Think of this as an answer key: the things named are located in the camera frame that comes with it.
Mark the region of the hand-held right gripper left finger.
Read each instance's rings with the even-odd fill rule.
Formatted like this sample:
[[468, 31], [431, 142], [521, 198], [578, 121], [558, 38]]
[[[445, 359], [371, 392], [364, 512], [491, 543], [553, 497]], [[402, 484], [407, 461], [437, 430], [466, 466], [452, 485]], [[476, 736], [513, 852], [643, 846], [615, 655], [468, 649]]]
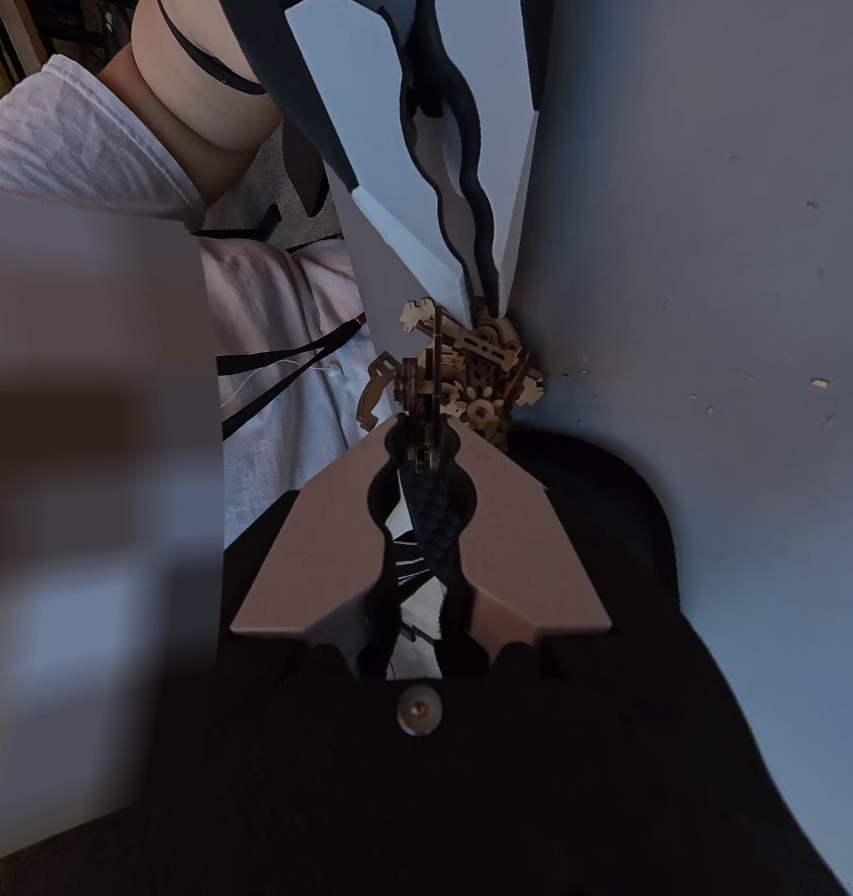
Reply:
[[401, 499], [406, 424], [399, 414], [378, 425], [304, 484], [232, 633], [331, 644], [358, 677], [387, 677], [400, 603], [387, 522]]

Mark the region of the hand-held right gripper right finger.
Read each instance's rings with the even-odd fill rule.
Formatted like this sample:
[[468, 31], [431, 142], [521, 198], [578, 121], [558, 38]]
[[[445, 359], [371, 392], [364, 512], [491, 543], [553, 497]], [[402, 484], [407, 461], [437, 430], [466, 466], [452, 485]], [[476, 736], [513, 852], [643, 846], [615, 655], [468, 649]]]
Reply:
[[450, 506], [462, 523], [451, 547], [441, 629], [494, 662], [510, 644], [613, 629], [544, 486], [462, 424], [451, 447]]

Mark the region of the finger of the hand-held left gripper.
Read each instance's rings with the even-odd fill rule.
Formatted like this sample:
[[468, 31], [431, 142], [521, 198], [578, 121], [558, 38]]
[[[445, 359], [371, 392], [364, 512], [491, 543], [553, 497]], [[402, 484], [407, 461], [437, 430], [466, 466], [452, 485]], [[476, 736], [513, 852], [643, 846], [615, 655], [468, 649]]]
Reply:
[[[307, 1], [286, 21], [350, 167], [345, 188], [428, 297], [456, 318], [486, 301], [486, 191], [474, 93], [451, 59], [438, 2]], [[416, 111], [457, 134], [457, 173], [427, 164]]]
[[549, 1], [424, 4], [445, 165], [472, 218], [461, 252], [494, 317], [507, 312], [516, 272], [550, 39]]

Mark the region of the wooden model assembly with gears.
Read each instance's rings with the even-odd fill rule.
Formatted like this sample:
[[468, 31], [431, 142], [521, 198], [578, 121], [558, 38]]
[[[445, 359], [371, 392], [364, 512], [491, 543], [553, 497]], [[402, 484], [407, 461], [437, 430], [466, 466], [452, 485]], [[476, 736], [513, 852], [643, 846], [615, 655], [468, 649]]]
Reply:
[[544, 375], [506, 318], [467, 330], [444, 315], [442, 337], [442, 412], [507, 453], [512, 411], [543, 398]]

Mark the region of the wooden model arm part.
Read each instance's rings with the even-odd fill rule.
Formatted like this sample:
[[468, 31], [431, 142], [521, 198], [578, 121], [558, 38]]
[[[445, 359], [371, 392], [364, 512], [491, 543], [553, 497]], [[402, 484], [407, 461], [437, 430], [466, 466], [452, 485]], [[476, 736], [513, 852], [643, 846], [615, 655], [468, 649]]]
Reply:
[[405, 331], [420, 330], [432, 342], [420, 357], [398, 361], [381, 353], [368, 367], [369, 380], [357, 404], [359, 425], [371, 432], [377, 425], [374, 408], [391, 386], [399, 407], [409, 417], [408, 458], [416, 472], [439, 468], [442, 458], [443, 310], [431, 298], [405, 305], [400, 321]]

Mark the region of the person's left forearm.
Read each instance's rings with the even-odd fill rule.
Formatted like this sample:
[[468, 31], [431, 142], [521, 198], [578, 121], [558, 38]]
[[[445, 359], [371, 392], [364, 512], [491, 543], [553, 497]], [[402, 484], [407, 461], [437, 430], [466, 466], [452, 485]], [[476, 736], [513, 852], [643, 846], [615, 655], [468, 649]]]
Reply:
[[249, 169], [283, 111], [267, 94], [242, 93], [205, 73], [167, 19], [195, 48], [256, 82], [218, 1], [140, 1], [129, 45], [99, 79], [169, 151], [209, 208]]

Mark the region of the person's pale trousers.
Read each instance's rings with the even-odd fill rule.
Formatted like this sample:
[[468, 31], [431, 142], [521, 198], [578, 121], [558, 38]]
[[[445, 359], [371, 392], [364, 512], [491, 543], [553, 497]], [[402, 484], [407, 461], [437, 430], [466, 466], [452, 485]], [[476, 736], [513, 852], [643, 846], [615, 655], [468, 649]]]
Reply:
[[365, 436], [356, 411], [375, 358], [365, 324], [226, 440], [224, 546]]

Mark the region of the person in white shirt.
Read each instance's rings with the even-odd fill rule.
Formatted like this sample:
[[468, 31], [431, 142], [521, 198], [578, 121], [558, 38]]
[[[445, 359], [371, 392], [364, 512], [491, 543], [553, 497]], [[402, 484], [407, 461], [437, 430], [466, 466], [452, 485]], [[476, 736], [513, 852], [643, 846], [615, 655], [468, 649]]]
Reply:
[[[179, 221], [203, 202], [146, 125], [96, 76], [54, 56], [0, 100], [0, 197]], [[289, 350], [363, 312], [342, 239], [291, 254], [198, 238], [219, 355]]]

